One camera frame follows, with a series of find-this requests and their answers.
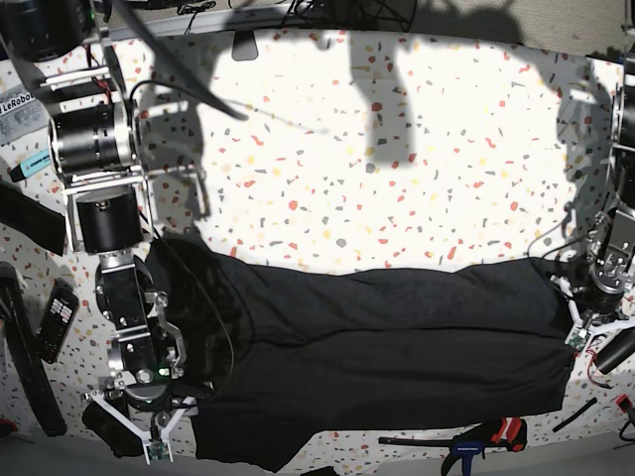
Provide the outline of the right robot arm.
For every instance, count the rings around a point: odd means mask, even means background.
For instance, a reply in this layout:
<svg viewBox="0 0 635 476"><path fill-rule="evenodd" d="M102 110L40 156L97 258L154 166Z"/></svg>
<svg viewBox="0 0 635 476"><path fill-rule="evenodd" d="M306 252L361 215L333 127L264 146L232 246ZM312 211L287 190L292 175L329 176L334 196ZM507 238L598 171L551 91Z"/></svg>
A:
<svg viewBox="0 0 635 476"><path fill-rule="evenodd" d="M90 1L5 1L1 42L50 117L49 151L63 186L72 251L99 260L97 302L114 324L114 386L90 401L140 440L148 461L172 456L171 431L196 404L174 384L188 362L170 300L135 255L157 241L144 158L141 101Z"/></svg>

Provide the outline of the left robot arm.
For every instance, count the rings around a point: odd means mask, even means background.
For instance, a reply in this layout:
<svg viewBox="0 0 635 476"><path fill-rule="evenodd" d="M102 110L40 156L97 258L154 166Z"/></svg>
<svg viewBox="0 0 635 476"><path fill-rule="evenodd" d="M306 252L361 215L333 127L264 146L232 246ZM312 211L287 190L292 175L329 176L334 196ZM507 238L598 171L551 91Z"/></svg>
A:
<svg viewBox="0 0 635 476"><path fill-rule="evenodd" d="M540 70L560 106L556 134L566 147L565 175L575 187L560 229L567 241L560 263L530 263L565 301L571 330L565 343L588 350L596 335L612 341L596 353L608 373L634 352L634 320L622 303L634 288L634 64L618 65L618 84L606 86L604 61L558 54Z"/></svg>

